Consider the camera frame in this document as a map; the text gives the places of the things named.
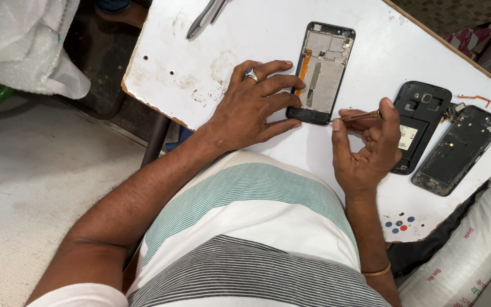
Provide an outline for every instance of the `green stripe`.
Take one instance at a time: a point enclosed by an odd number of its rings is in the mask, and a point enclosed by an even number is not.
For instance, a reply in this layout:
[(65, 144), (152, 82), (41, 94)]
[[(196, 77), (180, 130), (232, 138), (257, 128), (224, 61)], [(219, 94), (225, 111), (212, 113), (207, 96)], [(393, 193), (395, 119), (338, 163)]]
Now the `green stripe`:
[(210, 209), (236, 200), (276, 200), (302, 204), (340, 228), (359, 253), (350, 224), (337, 196), (318, 181), (264, 163), (245, 163), (223, 169), (170, 201), (145, 234), (146, 265), (166, 238), (193, 226)]

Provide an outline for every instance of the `blue gemstone ring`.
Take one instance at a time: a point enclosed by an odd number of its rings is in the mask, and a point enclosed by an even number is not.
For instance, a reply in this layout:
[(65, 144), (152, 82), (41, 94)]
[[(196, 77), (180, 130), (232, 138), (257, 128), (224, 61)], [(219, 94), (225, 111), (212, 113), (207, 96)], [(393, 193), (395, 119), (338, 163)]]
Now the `blue gemstone ring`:
[(257, 75), (255, 74), (255, 71), (253, 68), (250, 68), (248, 71), (245, 72), (245, 77), (246, 78), (251, 78), (255, 80), (255, 83), (259, 84), (259, 79), (257, 78)]

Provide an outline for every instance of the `smartphone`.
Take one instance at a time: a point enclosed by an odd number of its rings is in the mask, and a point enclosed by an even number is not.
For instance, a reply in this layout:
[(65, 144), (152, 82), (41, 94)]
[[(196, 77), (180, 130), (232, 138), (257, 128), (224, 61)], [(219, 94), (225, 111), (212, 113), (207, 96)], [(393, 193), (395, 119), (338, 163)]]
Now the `smartphone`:
[(491, 145), (491, 113), (468, 105), (414, 174), (413, 184), (448, 196)]
[(288, 118), (329, 124), (354, 40), (353, 29), (322, 22), (308, 24), (296, 73), (306, 87), (291, 90), (301, 99), (302, 107), (287, 108)]
[(450, 100), (452, 93), (435, 85), (409, 81), (401, 87), (394, 104), (399, 111), (399, 149), (403, 157), (392, 173), (409, 175), (416, 169)]

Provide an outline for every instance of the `orange flex cable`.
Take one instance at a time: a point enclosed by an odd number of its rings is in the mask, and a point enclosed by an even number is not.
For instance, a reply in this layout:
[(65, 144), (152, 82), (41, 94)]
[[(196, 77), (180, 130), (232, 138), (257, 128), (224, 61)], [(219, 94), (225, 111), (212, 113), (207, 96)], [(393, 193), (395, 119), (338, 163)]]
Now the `orange flex cable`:
[(486, 107), (485, 107), (485, 108), (487, 108), (487, 107), (488, 107), (488, 105), (489, 105), (489, 104), (490, 104), (490, 102), (491, 102), (491, 100), (489, 100), (489, 99), (487, 99), (487, 98), (484, 98), (484, 97), (482, 97), (482, 96), (460, 96), (460, 95), (458, 95), (458, 98), (471, 98), (471, 99), (478, 98), (478, 99), (482, 99), (482, 100), (484, 100), (484, 101), (487, 101), (487, 102), (488, 102), (488, 103), (486, 104)]
[[(306, 51), (304, 53), (306, 53), (306, 56), (304, 57), (304, 60), (302, 61), (301, 72), (298, 74), (298, 78), (302, 81), (304, 81), (304, 77), (306, 76), (306, 73), (308, 72), (308, 63), (310, 62), (310, 57), (312, 56), (312, 51), (310, 49), (306, 49)], [(302, 94), (302, 90), (295, 90), (295, 94), (300, 97)]]

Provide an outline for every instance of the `gray stripe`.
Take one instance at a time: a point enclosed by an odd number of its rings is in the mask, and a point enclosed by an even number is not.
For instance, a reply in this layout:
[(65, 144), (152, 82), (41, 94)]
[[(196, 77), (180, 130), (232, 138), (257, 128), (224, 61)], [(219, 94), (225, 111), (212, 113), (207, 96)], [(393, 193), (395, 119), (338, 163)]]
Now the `gray stripe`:
[(297, 306), (386, 306), (359, 272), (338, 263), (218, 235), (174, 262), (128, 298), (130, 307), (241, 296)]
[(223, 169), (169, 202), (145, 234), (145, 266), (170, 236), (193, 226), (209, 210), (236, 200), (276, 200), (302, 204), (323, 215), (352, 241), (355, 237), (336, 195), (325, 185), (264, 163), (245, 163)]

